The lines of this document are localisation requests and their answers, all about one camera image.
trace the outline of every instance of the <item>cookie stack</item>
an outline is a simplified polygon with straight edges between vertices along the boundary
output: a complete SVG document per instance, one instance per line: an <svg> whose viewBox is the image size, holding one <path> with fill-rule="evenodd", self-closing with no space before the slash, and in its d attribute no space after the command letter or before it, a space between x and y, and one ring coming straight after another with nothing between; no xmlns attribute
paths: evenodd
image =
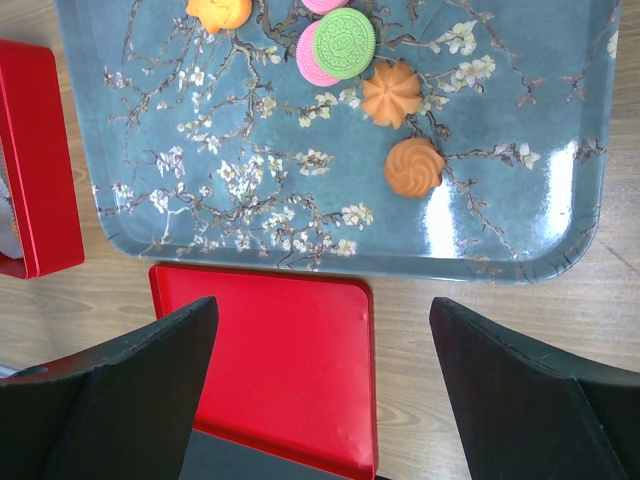
<svg viewBox="0 0 640 480"><path fill-rule="evenodd" d="M298 41L296 61L302 76L318 87L360 75L376 48L373 25L344 0L304 0L309 10L326 15L309 25Z"/></svg>

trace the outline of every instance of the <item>blue tray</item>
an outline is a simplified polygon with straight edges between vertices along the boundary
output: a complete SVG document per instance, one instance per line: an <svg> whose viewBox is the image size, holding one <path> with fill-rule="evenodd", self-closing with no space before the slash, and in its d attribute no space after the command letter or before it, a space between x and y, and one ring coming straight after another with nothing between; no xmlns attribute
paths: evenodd
<svg viewBox="0 0 640 480"><path fill-rule="evenodd" d="M354 1L375 61L417 69L399 130L360 79L316 88L295 44L317 16L254 0L209 35L184 1L58 0L102 227L135 256L216 265L529 283L593 238L619 0ZM363 78L371 75L372 67ZM446 156L427 198L395 195L387 153Z"/></svg>

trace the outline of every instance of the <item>wood grain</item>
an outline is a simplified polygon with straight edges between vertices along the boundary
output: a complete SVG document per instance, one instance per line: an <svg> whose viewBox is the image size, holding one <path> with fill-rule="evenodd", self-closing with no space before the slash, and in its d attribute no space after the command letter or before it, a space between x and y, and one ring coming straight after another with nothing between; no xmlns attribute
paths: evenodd
<svg viewBox="0 0 640 480"><path fill-rule="evenodd" d="M528 287L369 279L375 295L379 473L469 477L428 325L448 296L510 328L611 365L640 371L640 0L625 2L611 153L593 245L559 278ZM31 281L0 278L0 364L25 367L150 322L151 263L116 252L97 221L51 0L4 0L0 36L49 46L58 62L87 261ZM35 124L46 128L46 119Z"/></svg>

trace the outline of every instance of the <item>red tray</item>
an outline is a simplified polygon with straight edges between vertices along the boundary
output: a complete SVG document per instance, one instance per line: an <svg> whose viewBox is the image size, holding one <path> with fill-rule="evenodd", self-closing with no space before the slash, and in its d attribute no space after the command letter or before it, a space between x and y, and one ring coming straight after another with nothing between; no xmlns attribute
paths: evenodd
<svg viewBox="0 0 640 480"><path fill-rule="evenodd" d="M377 464L372 296L361 282L160 265L158 318L213 295L194 428L352 479Z"/></svg>
<svg viewBox="0 0 640 480"><path fill-rule="evenodd" d="M39 277L84 261L56 64L44 47L0 40L0 142L24 259L0 273Z"/></svg>

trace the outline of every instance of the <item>tray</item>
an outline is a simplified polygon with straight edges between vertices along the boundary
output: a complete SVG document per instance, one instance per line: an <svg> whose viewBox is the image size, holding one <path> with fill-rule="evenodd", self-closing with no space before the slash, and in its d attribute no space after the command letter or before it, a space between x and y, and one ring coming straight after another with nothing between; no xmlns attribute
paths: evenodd
<svg viewBox="0 0 640 480"><path fill-rule="evenodd" d="M175 265L149 277L158 318L203 296L218 302L195 429L333 475L375 477L367 285Z"/></svg>
<svg viewBox="0 0 640 480"><path fill-rule="evenodd" d="M364 118L359 79L304 82L317 17L255 0L207 34L164 0L57 1L102 227L130 255L209 264L528 283L598 221L620 0L354 1L376 61L404 58L425 102L399 130ZM363 75L368 78L371 69ZM446 156L443 186L392 193L390 148Z"/></svg>

